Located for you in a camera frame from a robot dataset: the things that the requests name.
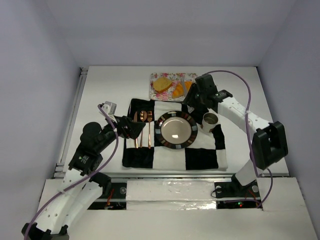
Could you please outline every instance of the black and white checkered placemat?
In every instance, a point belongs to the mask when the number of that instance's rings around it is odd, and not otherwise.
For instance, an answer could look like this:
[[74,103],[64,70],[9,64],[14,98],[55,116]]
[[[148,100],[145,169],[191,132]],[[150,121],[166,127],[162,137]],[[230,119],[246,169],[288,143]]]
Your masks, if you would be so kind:
[[190,115],[198,125],[198,134],[195,141],[184,149],[170,149],[163,146],[156,138],[154,127],[161,115],[169,111],[182,111],[188,113],[188,107],[181,103],[154,100],[132,99],[128,116],[134,118],[135,112],[152,111],[150,123],[151,148],[148,148],[149,125],[143,129],[142,148],[135,148],[132,139],[124,141],[122,165],[127,168],[144,168],[155,170],[208,170],[220,171],[228,168],[226,158],[225,136],[221,125],[217,125],[211,133],[203,132],[201,122],[208,109],[194,110]]

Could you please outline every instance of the plate rim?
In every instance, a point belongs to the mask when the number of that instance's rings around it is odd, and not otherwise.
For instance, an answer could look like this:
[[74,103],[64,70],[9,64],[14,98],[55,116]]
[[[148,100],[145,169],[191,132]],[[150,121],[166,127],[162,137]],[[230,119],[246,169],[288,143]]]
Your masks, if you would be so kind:
[[[185,119],[191,126],[191,135],[190,137],[183,143],[180,144],[174,144],[171,143],[167,140],[165,140],[165,138],[162,136],[162,132],[161,132],[161,127],[162,124],[169,118],[172,117],[178,117],[178,118],[182,118]],[[154,125],[154,136],[157,138],[157,140],[165,147],[170,148],[170,149],[184,149],[189,147],[191,144],[194,143],[194,141],[196,140],[198,134],[198,125],[197,122],[193,119],[193,117],[183,111],[177,111],[177,110],[173,110],[173,111],[168,111],[164,114],[162,114],[158,120],[156,121],[155,125]]]

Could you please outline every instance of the gray wall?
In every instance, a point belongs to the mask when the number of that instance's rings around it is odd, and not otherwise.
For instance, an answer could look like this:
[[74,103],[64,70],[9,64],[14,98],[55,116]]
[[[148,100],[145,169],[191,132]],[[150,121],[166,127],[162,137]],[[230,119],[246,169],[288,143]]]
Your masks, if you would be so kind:
[[295,0],[46,0],[80,66],[258,66]]
[[0,239],[19,240],[57,161],[79,68],[43,0],[0,1]]
[[298,0],[258,70],[272,117],[286,127],[286,163],[320,237],[319,13],[319,0]]

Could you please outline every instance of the metal cup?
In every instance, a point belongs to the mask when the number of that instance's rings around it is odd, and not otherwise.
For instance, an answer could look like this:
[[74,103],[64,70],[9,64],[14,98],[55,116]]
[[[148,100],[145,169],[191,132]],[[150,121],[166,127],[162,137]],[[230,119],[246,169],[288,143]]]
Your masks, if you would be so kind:
[[201,128],[204,132],[210,133],[218,125],[219,118],[218,115],[207,112],[203,115]]

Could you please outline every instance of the pink floral pattern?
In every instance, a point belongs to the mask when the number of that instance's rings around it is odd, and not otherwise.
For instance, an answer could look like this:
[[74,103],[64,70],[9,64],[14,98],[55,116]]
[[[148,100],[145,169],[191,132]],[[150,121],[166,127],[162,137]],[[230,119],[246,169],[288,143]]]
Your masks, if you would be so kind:
[[[195,73],[184,73],[184,72],[176,72],[176,73],[167,73],[167,72],[154,72],[150,75],[150,91],[149,91],[149,98],[152,100],[158,101],[174,101],[174,102],[182,102],[185,97],[181,96],[178,98],[172,98],[172,92],[176,89],[177,84],[181,81],[182,77],[184,76],[185,81],[195,81],[197,74]],[[157,93],[154,90],[154,81],[158,78],[165,77],[172,81],[172,86],[163,93]]]

